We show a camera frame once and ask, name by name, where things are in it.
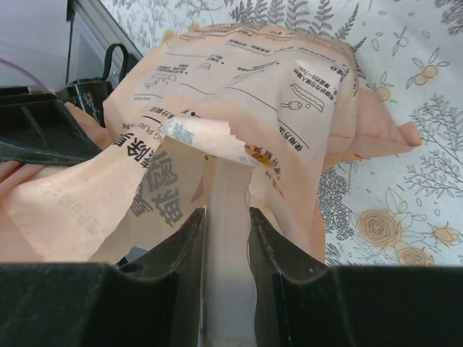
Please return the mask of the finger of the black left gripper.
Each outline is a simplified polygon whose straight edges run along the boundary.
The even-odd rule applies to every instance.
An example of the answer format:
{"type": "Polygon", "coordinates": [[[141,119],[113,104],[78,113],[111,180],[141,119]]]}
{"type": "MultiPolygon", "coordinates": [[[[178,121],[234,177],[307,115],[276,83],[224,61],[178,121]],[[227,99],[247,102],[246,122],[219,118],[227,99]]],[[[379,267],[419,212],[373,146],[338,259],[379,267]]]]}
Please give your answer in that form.
{"type": "Polygon", "coordinates": [[[74,166],[101,149],[53,93],[1,88],[1,162],[74,166]]]}

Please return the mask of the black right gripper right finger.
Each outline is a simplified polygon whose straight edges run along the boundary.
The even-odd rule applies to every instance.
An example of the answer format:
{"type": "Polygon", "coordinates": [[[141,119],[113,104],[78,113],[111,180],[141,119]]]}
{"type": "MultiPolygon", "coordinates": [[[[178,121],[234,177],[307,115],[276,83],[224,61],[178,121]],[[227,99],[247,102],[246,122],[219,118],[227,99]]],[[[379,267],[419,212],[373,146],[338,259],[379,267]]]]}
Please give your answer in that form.
{"type": "Polygon", "coordinates": [[[259,346],[460,346],[462,269],[333,266],[250,209],[259,346]]]}

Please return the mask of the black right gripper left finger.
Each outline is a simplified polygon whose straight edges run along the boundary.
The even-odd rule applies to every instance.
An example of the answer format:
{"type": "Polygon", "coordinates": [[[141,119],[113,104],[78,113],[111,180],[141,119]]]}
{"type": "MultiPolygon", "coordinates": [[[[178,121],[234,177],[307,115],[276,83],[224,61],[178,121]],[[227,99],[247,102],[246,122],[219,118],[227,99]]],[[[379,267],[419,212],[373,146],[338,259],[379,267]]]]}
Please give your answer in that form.
{"type": "Polygon", "coordinates": [[[196,346],[205,211],[121,267],[1,265],[3,346],[196,346]]]}

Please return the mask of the clear plastic litter scoop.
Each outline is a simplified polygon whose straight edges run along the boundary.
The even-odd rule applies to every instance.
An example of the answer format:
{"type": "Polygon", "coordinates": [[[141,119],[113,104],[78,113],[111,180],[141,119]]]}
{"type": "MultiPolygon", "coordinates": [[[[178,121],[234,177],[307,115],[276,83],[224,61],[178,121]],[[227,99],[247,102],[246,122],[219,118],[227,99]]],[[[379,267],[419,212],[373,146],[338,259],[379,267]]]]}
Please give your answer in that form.
{"type": "Polygon", "coordinates": [[[257,291],[249,257],[251,168],[218,159],[206,208],[199,346],[255,346],[257,291]]]}

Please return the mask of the orange cat litter bag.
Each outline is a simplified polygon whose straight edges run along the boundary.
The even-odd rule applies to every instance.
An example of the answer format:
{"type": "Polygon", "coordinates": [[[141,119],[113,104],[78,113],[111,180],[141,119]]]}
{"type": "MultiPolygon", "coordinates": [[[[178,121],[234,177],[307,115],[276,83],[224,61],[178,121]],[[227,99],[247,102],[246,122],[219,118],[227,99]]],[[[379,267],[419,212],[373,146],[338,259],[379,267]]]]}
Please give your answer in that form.
{"type": "Polygon", "coordinates": [[[251,168],[249,202],[317,260],[321,174],[418,144],[360,82],[352,47],[277,26],[214,25],[153,48],[104,101],[65,105],[101,149],[68,168],[1,163],[1,260],[117,262],[208,205],[216,161],[251,168]]]}

